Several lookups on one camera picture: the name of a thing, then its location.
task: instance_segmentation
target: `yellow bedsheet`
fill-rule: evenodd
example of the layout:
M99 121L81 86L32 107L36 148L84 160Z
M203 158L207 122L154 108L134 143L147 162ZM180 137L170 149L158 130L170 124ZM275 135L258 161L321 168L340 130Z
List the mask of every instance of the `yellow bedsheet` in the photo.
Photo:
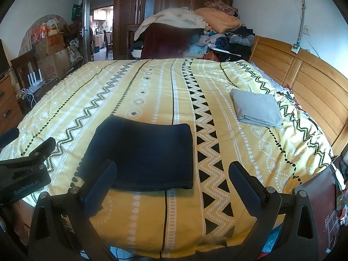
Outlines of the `yellow bedsheet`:
M232 88L275 96L282 128L238 122ZM51 195L81 186L76 170L95 129L110 114L156 124L188 123L194 188L110 190L90 220L109 245L150 257L181 257L241 244L255 219L228 178L238 160L264 186L290 193L331 161L325 136L244 61L167 59L90 62L53 88L19 125L0 159L27 156L49 137ZM40 191L25 198L35 205Z

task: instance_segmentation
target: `white wall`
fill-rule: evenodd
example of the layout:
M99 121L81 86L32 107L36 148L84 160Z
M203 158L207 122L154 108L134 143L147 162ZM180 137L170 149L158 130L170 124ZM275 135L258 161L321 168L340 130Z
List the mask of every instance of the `white wall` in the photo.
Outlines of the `white wall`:
M289 44L296 42L302 0L234 0L242 22L263 37ZM304 25L310 36L303 35L301 47L310 49L348 78L348 25L332 0L306 0Z
M24 35L37 19L53 14L61 16L70 24L73 4L78 2L79 0L15 0L0 23L0 39L8 62L18 57ZM18 88L13 73L11 77L12 84Z

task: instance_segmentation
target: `metal pipe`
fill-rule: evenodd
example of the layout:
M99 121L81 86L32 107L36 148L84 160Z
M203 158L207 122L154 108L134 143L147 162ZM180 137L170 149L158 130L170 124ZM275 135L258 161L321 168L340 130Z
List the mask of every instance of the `metal pipe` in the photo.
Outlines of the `metal pipe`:
M301 37L302 37L303 24L305 21L305 17L304 17L305 9L306 9L306 1L302 0L302 17L301 17L300 32L299 32L299 36L297 37L297 42L292 46L292 49L291 49L291 51L296 53L296 54L300 50L300 42L301 42Z
M298 45L298 46L300 45L300 41L301 41L301 37L302 37L302 31L303 31L303 24L304 24L304 21L305 21L305 17L304 17L305 8L306 8L305 0L302 0L301 27L300 27L300 34L299 34L299 37L297 38L297 45Z

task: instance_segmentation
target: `wooden headboard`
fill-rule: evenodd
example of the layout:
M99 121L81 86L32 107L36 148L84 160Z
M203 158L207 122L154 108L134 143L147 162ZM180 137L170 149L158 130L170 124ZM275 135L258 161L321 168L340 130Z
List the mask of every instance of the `wooden headboard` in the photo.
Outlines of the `wooden headboard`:
M348 143L348 79L311 53L255 36L250 61L282 86L289 85L297 101L320 125L335 155Z

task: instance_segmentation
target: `drawer handle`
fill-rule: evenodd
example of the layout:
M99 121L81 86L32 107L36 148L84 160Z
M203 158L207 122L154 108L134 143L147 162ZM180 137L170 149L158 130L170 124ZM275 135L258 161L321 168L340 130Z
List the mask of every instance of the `drawer handle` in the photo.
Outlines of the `drawer handle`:
M3 117L6 118L11 113L11 109L8 109L5 114L3 114Z

